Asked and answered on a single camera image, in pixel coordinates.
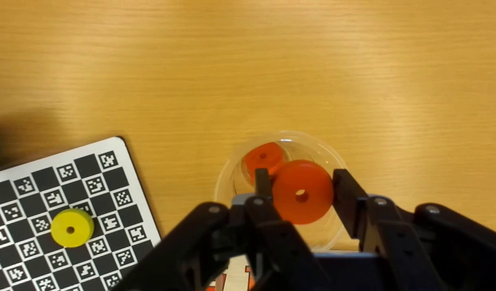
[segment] wood grain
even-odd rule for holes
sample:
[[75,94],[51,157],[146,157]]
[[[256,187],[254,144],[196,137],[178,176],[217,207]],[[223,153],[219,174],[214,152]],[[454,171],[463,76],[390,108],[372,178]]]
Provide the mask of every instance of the wood grain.
[[496,1],[0,1],[0,163],[122,134],[167,233],[278,129],[496,229]]

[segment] transparent container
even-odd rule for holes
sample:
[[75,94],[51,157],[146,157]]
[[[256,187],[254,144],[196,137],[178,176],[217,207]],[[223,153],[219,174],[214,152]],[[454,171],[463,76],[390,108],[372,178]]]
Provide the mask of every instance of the transparent container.
[[[259,145],[277,142],[286,153],[288,160],[311,160],[324,166],[330,176],[335,168],[348,168],[343,157],[324,140],[296,131],[278,131],[264,134],[240,145],[227,160],[215,184],[215,200],[233,200],[240,194],[254,194],[254,182],[251,174],[243,166],[243,158]],[[314,223],[295,225],[301,236],[307,241],[312,250],[328,250],[335,246],[343,233],[341,221],[330,207],[330,210]]]

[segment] red circular object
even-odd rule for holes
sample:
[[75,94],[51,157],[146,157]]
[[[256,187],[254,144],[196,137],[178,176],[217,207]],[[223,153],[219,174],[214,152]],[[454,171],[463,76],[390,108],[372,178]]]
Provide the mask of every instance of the red circular object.
[[274,182],[274,204],[285,220],[296,225],[322,218],[333,202],[328,171],[309,160],[293,160],[280,166]]
[[277,142],[269,142],[248,152],[243,165],[248,171],[249,181],[254,182],[257,168],[267,168],[274,176],[280,166],[286,163],[286,153]]

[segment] red disc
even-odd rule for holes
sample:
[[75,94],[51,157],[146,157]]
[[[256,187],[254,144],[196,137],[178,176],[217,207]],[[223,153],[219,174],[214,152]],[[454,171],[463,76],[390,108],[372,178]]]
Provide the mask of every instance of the red disc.
[[274,204],[285,220],[298,225],[322,218],[333,202],[328,171],[309,160],[293,160],[280,166],[274,182]]
[[267,168],[274,176],[277,170],[286,163],[286,153],[277,142],[269,142],[256,147],[243,158],[243,165],[249,174],[249,181],[254,182],[256,170]]

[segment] yellow disc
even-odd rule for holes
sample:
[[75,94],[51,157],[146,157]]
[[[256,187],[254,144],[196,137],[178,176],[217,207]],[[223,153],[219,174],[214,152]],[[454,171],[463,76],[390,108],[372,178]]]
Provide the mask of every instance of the yellow disc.
[[54,241],[63,247],[80,247],[86,244],[94,231],[89,213],[78,208],[60,212],[52,221]]

